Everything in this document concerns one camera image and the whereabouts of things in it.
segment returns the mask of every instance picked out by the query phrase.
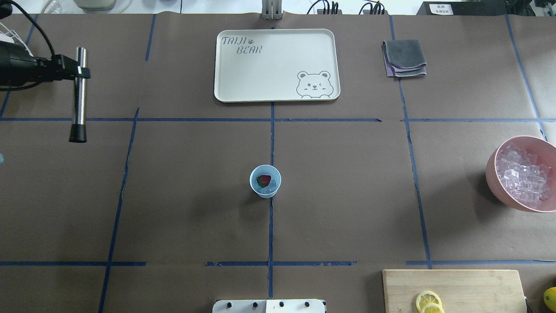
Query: wooden cutting board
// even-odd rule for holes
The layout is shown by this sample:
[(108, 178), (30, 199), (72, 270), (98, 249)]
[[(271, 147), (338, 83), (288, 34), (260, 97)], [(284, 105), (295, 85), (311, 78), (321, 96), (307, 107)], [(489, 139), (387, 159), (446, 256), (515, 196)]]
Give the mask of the wooden cutting board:
[(416, 313), (415, 298), (436, 292), (445, 313), (525, 313), (518, 271), (383, 270), (386, 313)]

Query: strawberry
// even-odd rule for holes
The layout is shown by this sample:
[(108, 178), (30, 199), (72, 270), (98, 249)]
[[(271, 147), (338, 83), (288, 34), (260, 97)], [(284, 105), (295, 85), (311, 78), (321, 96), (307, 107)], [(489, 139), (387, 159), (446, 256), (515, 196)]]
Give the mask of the strawberry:
[(257, 177), (257, 184), (261, 187), (266, 187), (270, 184), (270, 176), (269, 175), (261, 175)]

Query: white container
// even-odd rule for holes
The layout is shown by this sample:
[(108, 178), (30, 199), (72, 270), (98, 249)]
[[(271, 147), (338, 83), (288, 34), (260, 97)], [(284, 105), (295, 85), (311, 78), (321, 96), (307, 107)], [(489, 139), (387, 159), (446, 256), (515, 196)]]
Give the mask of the white container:
[[(261, 175), (269, 175), (270, 179), (276, 182), (276, 190), (274, 190), (274, 192), (268, 194), (259, 192), (261, 187), (259, 186), (259, 184), (257, 184), (257, 177)], [(253, 191), (258, 194), (259, 197), (268, 199), (274, 197), (276, 192), (278, 192), (278, 189), (282, 184), (282, 176), (280, 175), (280, 172), (278, 172), (278, 170), (272, 165), (259, 165), (253, 170), (253, 172), (251, 172), (251, 176), (249, 176), (249, 183), (251, 185), (251, 189), (253, 189)]]
[(109, 10), (114, 7), (116, 0), (73, 0), (84, 10)]
[(227, 30), (216, 38), (214, 96), (221, 102), (323, 101), (339, 95), (329, 30)]

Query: folded cloth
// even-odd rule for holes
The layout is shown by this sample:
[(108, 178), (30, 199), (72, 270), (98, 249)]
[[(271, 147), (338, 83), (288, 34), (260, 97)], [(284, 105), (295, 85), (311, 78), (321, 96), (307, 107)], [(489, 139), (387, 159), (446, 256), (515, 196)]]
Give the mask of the folded cloth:
[(426, 59), (419, 40), (383, 41), (382, 51), (388, 77), (426, 75)]

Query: lemon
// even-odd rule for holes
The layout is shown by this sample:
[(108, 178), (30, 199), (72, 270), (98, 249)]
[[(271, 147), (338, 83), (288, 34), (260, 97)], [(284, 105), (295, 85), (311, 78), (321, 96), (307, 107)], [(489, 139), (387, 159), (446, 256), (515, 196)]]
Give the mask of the lemon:
[(440, 297), (430, 290), (421, 292), (415, 299), (415, 307), (417, 308), (417, 312), (422, 312), (422, 309), (427, 304), (437, 304), (440, 308), (442, 308), (442, 301), (440, 300)]
[(436, 303), (429, 303), (425, 305), (420, 313), (444, 313), (444, 309)]
[(544, 292), (544, 304), (552, 311), (556, 312), (556, 287), (548, 288)]

